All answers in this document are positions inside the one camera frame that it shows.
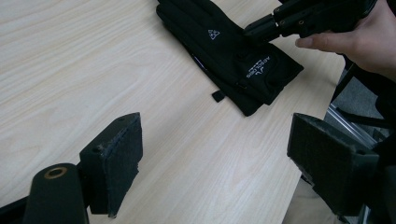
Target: brass ring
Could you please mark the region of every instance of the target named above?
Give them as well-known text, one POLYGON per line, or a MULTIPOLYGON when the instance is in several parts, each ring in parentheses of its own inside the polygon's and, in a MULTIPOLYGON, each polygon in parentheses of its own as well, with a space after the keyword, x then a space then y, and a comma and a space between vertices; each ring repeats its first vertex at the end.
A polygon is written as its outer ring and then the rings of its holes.
POLYGON ((56 167, 53 169, 48 170, 45 174, 44 177, 46 179, 55 179, 58 178, 60 176, 63 176, 64 174, 66 174, 67 172, 67 168, 66 167, 56 167))

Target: black glove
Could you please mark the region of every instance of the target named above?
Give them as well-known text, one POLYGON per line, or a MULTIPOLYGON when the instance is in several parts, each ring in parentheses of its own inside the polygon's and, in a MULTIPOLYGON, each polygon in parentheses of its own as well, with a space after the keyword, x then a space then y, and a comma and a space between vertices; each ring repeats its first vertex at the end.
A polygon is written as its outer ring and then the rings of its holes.
POLYGON ((252 115, 271 104, 303 67, 272 44, 250 45, 243 29, 209 0, 159 0, 157 14, 221 89, 252 115))

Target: light wood grain surface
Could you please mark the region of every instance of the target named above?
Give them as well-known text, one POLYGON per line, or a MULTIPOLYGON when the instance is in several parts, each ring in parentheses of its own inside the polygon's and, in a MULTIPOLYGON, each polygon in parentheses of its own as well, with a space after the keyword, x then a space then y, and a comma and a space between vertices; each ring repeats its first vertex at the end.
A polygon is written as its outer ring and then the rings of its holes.
MULTIPOLYGON (((216 0, 240 26, 278 2, 216 0)), ((293 112, 322 118, 340 56, 274 43, 305 70, 245 118, 155 14, 155 0, 0 1, 0 206, 78 153, 113 119, 141 113, 144 156, 117 218, 91 223, 280 223, 300 173, 293 112)))

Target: black mechanical device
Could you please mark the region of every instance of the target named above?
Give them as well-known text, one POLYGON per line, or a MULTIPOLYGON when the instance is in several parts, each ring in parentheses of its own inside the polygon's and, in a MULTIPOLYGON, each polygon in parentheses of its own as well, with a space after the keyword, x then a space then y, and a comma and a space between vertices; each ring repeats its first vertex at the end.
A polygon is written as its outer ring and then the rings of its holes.
POLYGON ((267 43, 280 35, 307 37, 328 30, 353 30, 366 17, 376 0, 285 0, 269 14, 248 25, 244 35, 254 45, 267 43))
POLYGON ((92 214, 115 217, 143 157, 140 114, 115 119, 80 153, 80 163, 38 172, 30 195, 0 208, 0 223, 89 223, 92 214))
POLYGON ((360 216, 367 206, 367 223, 396 223, 395 146, 396 133, 367 148, 323 120, 294 114, 288 156, 336 215, 360 216))

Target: human hand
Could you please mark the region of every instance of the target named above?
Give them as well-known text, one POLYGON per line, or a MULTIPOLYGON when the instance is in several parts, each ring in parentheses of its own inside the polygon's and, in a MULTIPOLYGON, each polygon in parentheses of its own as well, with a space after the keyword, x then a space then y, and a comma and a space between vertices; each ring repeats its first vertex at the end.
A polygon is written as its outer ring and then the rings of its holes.
POLYGON ((358 67, 396 82, 396 18, 386 0, 377 0, 371 13, 351 32, 311 35, 295 44, 345 54, 358 67))

